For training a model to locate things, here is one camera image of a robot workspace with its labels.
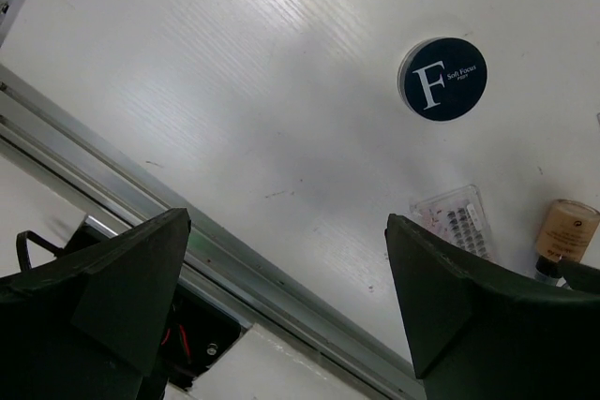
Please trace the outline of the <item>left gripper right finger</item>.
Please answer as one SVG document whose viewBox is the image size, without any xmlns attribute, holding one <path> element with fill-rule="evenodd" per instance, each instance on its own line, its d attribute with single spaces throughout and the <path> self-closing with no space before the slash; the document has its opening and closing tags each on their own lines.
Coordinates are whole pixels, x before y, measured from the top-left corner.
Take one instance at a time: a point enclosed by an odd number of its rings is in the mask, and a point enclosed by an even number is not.
<svg viewBox="0 0 600 400">
<path fill-rule="evenodd" d="M 599 272 L 553 287 L 465 252 L 402 215 L 385 229 L 412 365 L 430 399 L 595 399 Z"/>
</svg>

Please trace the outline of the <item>clear eyelash box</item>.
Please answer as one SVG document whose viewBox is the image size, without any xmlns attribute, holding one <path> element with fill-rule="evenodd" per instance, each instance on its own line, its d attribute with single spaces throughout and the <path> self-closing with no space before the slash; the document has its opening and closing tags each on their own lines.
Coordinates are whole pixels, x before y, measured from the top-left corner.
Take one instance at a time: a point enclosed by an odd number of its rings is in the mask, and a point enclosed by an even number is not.
<svg viewBox="0 0 600 400">
<path fill-rule="evenodd" d="M 410 211 L 416 223 L 447 243 L 497 262 L 491 230 L 475 185 L 413 203 Z"/>
</svg>

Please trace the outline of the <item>navy round powder jar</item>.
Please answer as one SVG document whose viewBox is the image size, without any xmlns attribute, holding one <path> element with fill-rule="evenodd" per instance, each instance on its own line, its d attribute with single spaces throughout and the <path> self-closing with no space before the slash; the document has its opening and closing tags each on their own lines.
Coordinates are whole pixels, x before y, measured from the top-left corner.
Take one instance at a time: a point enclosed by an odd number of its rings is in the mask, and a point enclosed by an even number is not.
<svg viewBox="0 0 600 400">
<path fill-rule="evenodd" d="M 471 111 L 488 81 L 484 55 L 458 37 L 435 37 L 411 48 L 398 68 L 397 90 L 420 117 L 446 123 Z"/>
</svg>

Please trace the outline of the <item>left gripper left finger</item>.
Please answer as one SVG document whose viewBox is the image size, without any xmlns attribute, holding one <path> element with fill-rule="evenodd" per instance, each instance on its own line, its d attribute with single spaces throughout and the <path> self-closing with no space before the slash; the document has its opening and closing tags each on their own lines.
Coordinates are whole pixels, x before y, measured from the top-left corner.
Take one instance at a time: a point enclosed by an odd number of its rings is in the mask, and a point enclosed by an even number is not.
<svg viewBox="0 0 600 400">
<path fill-rule="evenodd" d="M 4 399 L 134 399 L 190 233 L 184 208 L 1 280 Z"/>
</svg>

